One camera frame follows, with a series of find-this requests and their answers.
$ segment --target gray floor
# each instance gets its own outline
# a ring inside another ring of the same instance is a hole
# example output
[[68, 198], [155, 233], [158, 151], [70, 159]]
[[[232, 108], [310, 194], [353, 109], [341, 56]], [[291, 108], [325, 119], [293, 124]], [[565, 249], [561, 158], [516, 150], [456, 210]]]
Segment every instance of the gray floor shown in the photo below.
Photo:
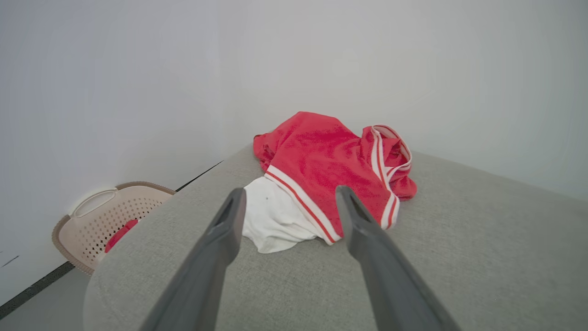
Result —
[[73, 269], [0, 320], [0, 331], [81, 331], [90, 276]]

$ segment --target white wall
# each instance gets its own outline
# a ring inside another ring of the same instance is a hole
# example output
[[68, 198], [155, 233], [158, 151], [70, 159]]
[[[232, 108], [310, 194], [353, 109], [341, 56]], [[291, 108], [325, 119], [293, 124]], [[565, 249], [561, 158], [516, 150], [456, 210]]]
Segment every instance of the white wall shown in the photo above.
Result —
[[229, 145], [316, 111], [588, 200], [587, 4], [219, 0]]
[[65, 262], [87, 192], [222, 159], [212, 1], [0, 2], [0, 304]]

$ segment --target basket handle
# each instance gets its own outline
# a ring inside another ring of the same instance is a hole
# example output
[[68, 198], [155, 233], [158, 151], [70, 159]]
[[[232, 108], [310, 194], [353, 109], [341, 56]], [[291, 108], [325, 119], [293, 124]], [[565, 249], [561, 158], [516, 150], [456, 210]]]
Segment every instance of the basket handle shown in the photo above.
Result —
[[71, 218], [85, 216], [116, 197], [117, 189], [104, 190], [86, 198], [73, 210]]

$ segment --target gray fabric surface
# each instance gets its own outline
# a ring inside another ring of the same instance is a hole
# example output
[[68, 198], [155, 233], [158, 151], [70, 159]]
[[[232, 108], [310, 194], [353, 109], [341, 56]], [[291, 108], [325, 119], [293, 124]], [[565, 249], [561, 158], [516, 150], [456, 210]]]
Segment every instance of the gray fabric surface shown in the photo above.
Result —
[[[416, 197], [388, 232], [463, 330], [586, 330], [585, 202], [414, 153]], [[130, 231], [93, 274], [86, 330], [135, 330], [226, 195], [262, 175], [251, 146]], [[243, 238], [216, 330], [375, 330], [343, 241], [273, 254]]]

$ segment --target basket rim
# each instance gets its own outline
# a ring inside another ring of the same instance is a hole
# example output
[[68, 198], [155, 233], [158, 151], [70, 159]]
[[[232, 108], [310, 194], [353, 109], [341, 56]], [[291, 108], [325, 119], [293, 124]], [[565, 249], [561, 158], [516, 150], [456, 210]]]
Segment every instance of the basket rim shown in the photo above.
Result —
[[[147, 186], [150, 188], [154, 188], [155, 190], [159, 190], [159, 191], [168, 193], [170, 195], [174, 195], [176, 193], [176, 191], [174, 191], [174, 190], [170, 190], [167, 187], [157, 185], [154, 183], [150, 183], [148, 181], [130, 181], [128, 183], [120, 184], [115, 187], [117, 190], [120, 191], [123, 188], [132, 187], [132, 186]], [[70, 252], [68, 252], [68, 250], [65, 249], [65, 247], [63, 246], [63, 244], [59, 240], [59, 232], [64, 227], [65, 223], [67, 223], [69, 220], [71, 220], [71, 217], [69, 215], [65, 215], [61, 218], [61, 220], [59, 222], [57, 222], [57, 225], [53, 228], [53, 232], [51, 233], [51, 241], [53, 242], [53, 245], [55, 246], [55, 248], [57, 248], [57, 250], [61, 253], [61, 255], [63, 255], [68, 261], [70, 261], [73, 264], [73, 266], [82, 270], [86, 274], [92, 275], [94, 273], [94, 269], [83, 264], [80, 260], [76, 259], [73, 255], [71, 255]]]

